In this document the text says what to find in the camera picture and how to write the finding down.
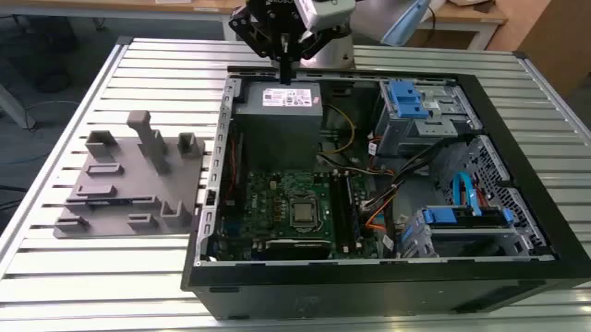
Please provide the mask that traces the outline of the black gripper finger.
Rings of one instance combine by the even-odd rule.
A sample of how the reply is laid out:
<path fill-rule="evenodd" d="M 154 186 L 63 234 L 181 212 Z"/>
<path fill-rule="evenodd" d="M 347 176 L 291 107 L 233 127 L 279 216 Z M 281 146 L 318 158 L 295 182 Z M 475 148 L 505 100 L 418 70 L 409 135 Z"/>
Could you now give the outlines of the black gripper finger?
<path fill-rule="evenodd" d="M 254 15 L 247 7 L 238 7 L 231 15 L 227 26 L 242 38 L 245 43 L 251 47 L 251 50 L 261 56 L 267 57 L 274 63 L 275 68 L 279 70 L 279 82 L 287 84 L 287 70 L 282 64 L 282 60 L 278 59 L 275 51 L 277 45 L 273 42 L 270 32 L 259 22 L 253 20 Z"/>
<path fill-rule="evenodd" d="M 311 59 L 322 49 L 337 39 L 349 37 L 351 29 L 349 25 L 327 28 L 318 33 L 311 33 L 307 37 L 297 41 L 290 38 L 286 54 L 286 85 L 291 85 L 295 77 L 295 70 L 302 59 Z"/>

